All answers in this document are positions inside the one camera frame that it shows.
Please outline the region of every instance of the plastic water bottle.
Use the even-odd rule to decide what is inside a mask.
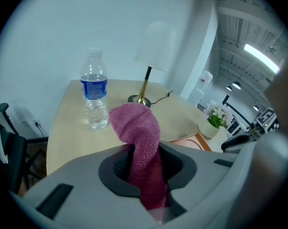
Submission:
[[[93,129],[103,129],[108,124],[107,71],[102,56],[102,49],[90,48],[81,74],[82,97],[86,100],[86,113]]]

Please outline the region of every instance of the light wood table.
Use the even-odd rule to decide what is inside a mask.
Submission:
[[[130,95],[138,94],[142,84],[140,81],[108,80],[108,110],[126,103]],[[161,84],[149,82],[145,96],[153,103],[168,92]],[[161,140],[172,141],[198,133],[197,124],[202,119],[202,112],[174,93],[153,104],[151,110],[159,122]],[[225,140],[217,136],[214,139],[206,140],[213,151],[218,151]],[[80,81],[71,81],[57,109],[49,135],[47,174],[74,158],[121,144],[110,123],[102,130],[90,127]]]

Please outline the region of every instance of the black cable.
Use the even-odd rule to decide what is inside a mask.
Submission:
[[[41,135],[42,135],[42,137],[43,137],[43,140],[44,140],[44,142],[46,142],[46,140],[45,140],[45,138],[44,138],[44,135],[43,135],[41,129],[39,128],[39,124],[38,124],[38,122],[35,122],[35,126],[37,126],[37,128],[40,130]]]
[[[169,97],[169,95],[171,94],[171,92],[172,92],[172,91],[168,92],[168,93],[167,93],[167,96],[165,96],[165,97],[163,97],[163,98],[160,98],[160,99],[157,100],[156,102],[152,103],[152,105],[153,105],[153,104],[156,104],[157,102],[159,102],[160,100],[162,100],[162,99],[164,99],[164,98],[166,98],[166,97]]]

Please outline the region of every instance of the black lamp base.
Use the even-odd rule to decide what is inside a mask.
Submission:
[[[134,98],[136,98],[138,95],[131,95],[129,98],[128,98],[128,101],[129,103],[134,103]],[[150,108],[150,106],[152,105],[152,103],[149,101],[148,98],[145,98],[145,106],[147,106],[148,108]]]

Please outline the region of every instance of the pink cloth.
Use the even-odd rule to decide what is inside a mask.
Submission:
[[[146,209],[164,207],[167,185],[158,149],[160,127],[156,117],[148,107],[138,103],[114,108],[109,117],[118,138],[135,145],[128,182],[140,189],[140,200]]]

